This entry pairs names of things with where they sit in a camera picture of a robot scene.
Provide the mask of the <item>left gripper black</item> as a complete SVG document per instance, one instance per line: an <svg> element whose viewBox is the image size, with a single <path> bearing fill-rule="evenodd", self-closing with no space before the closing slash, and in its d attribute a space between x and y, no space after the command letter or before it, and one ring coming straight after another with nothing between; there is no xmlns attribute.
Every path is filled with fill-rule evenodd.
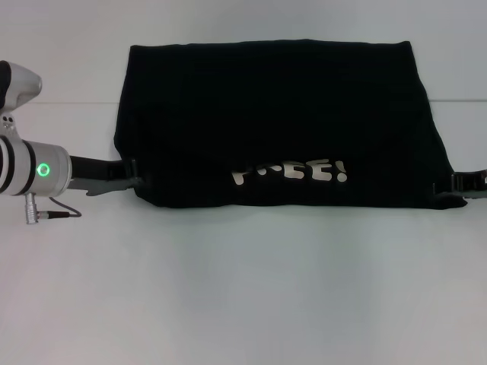
<svg viewBox="0 0 487 365"><path fill-rule="evenodd" d="M72 177L68 189L85 191L86 196L140 188L146 181L138 175L137 162L131 160L96 160L70 156Z"/></svg>

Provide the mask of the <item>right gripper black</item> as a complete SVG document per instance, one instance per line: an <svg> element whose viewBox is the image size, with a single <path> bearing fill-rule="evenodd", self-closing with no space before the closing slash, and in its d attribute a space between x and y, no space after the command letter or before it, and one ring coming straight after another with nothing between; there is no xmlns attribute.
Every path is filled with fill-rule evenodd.
<svg viewBox="0 0 487 365"><path fill-rule="evenodd" d="M433 185L433 194L437 197L456 196L461 198L486 198L486 170L453 173L450 184Z"/></svg>

